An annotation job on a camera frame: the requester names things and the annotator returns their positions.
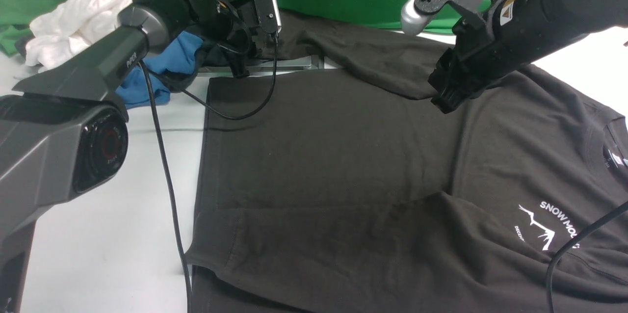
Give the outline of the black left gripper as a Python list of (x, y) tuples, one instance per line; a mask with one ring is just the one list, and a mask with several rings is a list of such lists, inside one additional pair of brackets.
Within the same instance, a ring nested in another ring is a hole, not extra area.
[(209, 42), (234, 52), (228, 53), (231, 73), (234, 78), (247, 78), (247, 65), (256, 61), (257, 54), (248, 63), (243, 54), (260, 30), (254, 0), (212, 0), (210, 8)]

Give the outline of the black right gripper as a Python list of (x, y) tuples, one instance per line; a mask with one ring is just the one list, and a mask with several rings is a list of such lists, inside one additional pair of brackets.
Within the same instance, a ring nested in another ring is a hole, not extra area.
[(449, 114), (464, 102), (478, 98), (494, 80), (482, 70), (487, 67), (485, 54), (495, 42), (493, 15), (502, 2), (453, 0), (446, 4), (461, 18), (452, 29), (455, 46), (445, 51), (428, 79), (437, 91), (431, 103), (442, 113)]

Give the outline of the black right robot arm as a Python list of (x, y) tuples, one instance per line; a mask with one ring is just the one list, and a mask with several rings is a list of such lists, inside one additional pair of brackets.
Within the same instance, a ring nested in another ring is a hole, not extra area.
[(591, 33), (627, 27), (627, 0), (491, 0), (482, 13), (461, 14), (456, 42), (428, 79), (431, 99), (450, 113), (507, 74)]

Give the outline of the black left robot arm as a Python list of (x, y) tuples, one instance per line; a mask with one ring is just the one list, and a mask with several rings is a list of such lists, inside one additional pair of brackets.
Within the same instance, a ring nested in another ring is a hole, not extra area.
[(187, 27), (214, 42), (262, 15), (280, 24), (276, 0), (132, 0), (119, 26), (60, 66), (16, 83), (1, 98), (1, 311), (18, 313), (36, 221), (117, 174), (126, 158), (127, 109), (116, 94), (149, 54)]

